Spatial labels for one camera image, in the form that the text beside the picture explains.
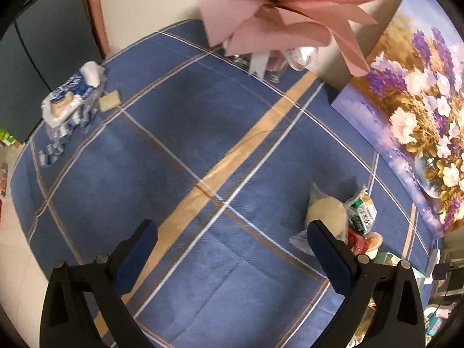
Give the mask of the black power adapter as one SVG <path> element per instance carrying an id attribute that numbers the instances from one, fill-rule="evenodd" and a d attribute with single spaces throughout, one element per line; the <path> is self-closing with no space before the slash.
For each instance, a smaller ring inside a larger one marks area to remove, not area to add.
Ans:
<path id="1" fill-rule="evenodd" d="M 450 268 L 449 263 L 436 264 L 433 269 L 433 279 L 434 280 L 446 280 L 447 274 L 449 272 L 449 268 Z"/>

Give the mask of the white power strip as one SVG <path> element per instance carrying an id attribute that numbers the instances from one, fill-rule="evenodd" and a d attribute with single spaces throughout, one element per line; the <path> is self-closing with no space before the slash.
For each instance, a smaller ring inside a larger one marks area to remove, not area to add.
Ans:
<path id="1" fill-rule="evenodd" d="M 439 248 L 434 248 L 430 253 L 429 262 L 425 269 L 424 285 L 430 285 L 433 283 L 433 270 L 435 269 L 435 266 L 440 262 L 440 260 L 441 250 Z"/>

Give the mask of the red snack packet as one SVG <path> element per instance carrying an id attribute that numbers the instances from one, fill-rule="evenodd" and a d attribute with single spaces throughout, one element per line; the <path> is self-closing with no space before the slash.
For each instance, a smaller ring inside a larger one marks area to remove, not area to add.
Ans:
<path id="1" fill-rule="evenodd" d="M 370 236 L 357 233 L 348 228 L 348 247 L 354 255 L 366 254 L 370 250 Z"/>

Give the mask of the green white snack packet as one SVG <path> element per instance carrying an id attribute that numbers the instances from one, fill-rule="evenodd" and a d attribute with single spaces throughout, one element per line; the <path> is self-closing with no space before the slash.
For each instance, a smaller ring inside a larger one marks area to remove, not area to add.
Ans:
<path id="1" fill-rule="evenodd" d="M 377 217 L 377 209 L 366 186 L 344 203 L 351 227 L 359 234 L 370 232 Z"/>

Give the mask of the clear packet with white bun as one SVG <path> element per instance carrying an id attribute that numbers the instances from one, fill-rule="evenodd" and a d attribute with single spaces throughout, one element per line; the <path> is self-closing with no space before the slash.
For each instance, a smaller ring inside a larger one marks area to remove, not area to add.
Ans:
<path id="1" fill-rule="evenodd" d="M 348 213 L 340 200 L 322 192 L 314 183 L 311 187 L 304 230 L 289 238 L 289 242 L 299 251 L 314 256 L 307 242 L 307 228 L 315 220 L 320 220 L 331 234 L 348 243 Z"/>

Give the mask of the blue white tissue pack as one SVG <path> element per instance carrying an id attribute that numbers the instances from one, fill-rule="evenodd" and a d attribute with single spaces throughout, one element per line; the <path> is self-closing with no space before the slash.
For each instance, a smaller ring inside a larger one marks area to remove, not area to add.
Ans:
<path id="1" fill-rule="evenodd" d="M 42 119 L 50 143 L 39 152 L 41 166 L 55 164 L 74 131 L 78 128 L 85 130 L 92 123 L 105 82 L 105 69 L 94 61 L 88 61 L 44 98 Z"/>

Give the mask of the floral oil painting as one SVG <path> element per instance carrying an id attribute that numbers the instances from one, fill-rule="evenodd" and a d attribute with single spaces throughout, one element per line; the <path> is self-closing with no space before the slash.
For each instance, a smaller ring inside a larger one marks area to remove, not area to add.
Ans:
<path id="1" fill-rule="evenodd" d="M 333 107 L 444 236 L 463 223 L 463 39 L 437 0 L 402 0 L 367 64 Z"/>

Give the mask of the blue plaid tablecloth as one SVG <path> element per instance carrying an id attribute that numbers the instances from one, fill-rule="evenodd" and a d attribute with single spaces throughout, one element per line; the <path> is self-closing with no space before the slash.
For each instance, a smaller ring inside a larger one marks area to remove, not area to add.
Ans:
<path id="1" fill-rule="evenodd" d="M 31 136 L 12 174 L 21 227 L 46 275 L 92 262 L 143 219 L 159 240 L 127 309 L 155 347 L 309 347 L 342 298 L 290 243 L 313 186 L 367 187 L 383 251 L 425 270 L 434 239 L 388 164 L 313 75 L 261 82 L 209 48 L 202 23 L 157 32 L 105 63 L 121 106 L 42 166 Z"/>

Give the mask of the pale yellow wrapped candy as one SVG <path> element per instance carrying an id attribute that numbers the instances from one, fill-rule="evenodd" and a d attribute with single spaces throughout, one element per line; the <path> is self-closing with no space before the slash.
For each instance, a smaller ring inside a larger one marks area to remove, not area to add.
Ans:
<path id="1" fill-rule="evenodd" d="M 98 100 L 100 112 L 108 112 L 121 104 L 121 99 L 118 90 L 105 93 Z"/>

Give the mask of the glass vase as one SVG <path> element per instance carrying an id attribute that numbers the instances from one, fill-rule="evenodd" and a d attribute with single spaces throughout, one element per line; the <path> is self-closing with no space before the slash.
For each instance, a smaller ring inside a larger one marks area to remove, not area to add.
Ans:
<path id="1" fill-rule="evenodd" d="M 291 50 L 227 55 L 227 57 L 249 75 L 261 81 L 268 79 L 272 83 L 278 83 L 287 69 L 296 72 L 308 70 L 317 55 L 318 47 L 303 46 Z"/>

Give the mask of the pink paper flower bouquet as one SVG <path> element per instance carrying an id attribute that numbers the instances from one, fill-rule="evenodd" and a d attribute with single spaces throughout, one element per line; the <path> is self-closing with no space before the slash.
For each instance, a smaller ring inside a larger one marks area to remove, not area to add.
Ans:
<path id="1" fill-rule="evenodd" d="M 210 46 L 228 57 L 336 42 L 353 76 L 369 72 L 352 23 L 376 21 L 361 6 L 377 0 L 197 0 Z"/>

